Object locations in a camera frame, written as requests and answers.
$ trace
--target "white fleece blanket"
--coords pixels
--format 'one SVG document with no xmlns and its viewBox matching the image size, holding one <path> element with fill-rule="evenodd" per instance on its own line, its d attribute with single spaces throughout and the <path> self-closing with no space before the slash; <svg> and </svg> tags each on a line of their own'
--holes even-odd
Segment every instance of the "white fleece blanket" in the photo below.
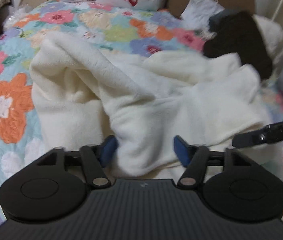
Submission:
<svg viewBox="0 0 283 240">
<path fill-rule="evenodd" d="M 47 34 L 31 62 L 32 98 L 47 149 L 77 150 L 115 134 L 114 176 L 178 166 L 173 137 L 223 151 L 236 133 L 271 122 L 259 76 L 237 54 L 207 59 L 196 52 L 103 55 L 65 33 Z M 272 147 L 245 153 L 259 163 Z M 156 178 L 177 179 L 182 168 Z"/>
</svg>

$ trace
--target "floral quilt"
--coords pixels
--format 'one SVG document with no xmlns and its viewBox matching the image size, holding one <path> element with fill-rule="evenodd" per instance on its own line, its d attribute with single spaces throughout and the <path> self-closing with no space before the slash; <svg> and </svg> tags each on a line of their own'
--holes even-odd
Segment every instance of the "floral quilt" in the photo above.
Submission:
<svg viewBox="0 0 283 240">
<path fill-rule="evenodd" d="M 55 1 L 35 8 L 0 37 L 0 185 L 44 154 L 29 65 L 51 31 L 70 33 L 110 53 L 145 57 L 161 50 L 201 51 L 205 42 L 165 11 Z M 283 101 L 276 90 L 269 88 L 263 96 L 274 122 L 282 121 Z M 4 220 L 0 208 L 0 224 Z"/>
</svg>

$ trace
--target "ribbed black surface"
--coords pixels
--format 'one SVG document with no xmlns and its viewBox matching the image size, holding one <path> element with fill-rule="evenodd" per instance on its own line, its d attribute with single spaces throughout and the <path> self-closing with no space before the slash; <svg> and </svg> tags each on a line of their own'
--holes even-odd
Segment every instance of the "ribbed black surface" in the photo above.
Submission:
<svg viewBox="0 0 283 240">
<path fill-rule="evenodd" d="M 240 224 L 204 206 L 171 180 L 117 180 L 73 214 L 45 225 L 9 220 L 0 240 L 283 240 L 283 223 Z"/>
</svg>

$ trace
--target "circular pad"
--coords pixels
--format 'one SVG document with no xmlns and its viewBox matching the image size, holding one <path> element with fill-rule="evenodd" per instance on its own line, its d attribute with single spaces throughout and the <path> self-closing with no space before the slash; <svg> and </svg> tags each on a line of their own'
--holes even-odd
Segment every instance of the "circular pad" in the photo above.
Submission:
<svg viewBox="0 0 283 240">
<path fill-rule="evenodd" d="M 21 186 L 25 197 L 42 199 L 54 195 L 58 191 L 58 183 L 51 179 L 32 179 Z"/>
<path fill-rule="evenodd" d="M 236 221 L 258 223 L 283 215 L 283 182 L 258 165 L 212 177 L 203 197 L 211 209 Z"/>
<path fill-rule="evenodd" d="M 75 211 L 85 200 L 86 185 L 66 172 L 63 162 L 55 164 L 47 156 L 43 156 L 42 162 L 28 165 L 0 187 L 0 205 L 7 218 L 47 222 Z"/>
</svg>

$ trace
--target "plastic wrap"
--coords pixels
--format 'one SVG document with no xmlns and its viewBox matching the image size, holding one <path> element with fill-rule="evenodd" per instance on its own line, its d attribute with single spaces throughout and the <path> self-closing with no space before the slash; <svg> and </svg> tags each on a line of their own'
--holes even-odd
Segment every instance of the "plastic wrap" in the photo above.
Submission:
<svg viewBox="0 0 283 240">
<path fill-rule="evenodd" d="M 18 21 L 25 18 L 26 15 L 32 10 L 28 4 L 18 6 L 12 15 L 9 15 L 3 22 L 3 31 L 13 27 Z"/>
</svg>

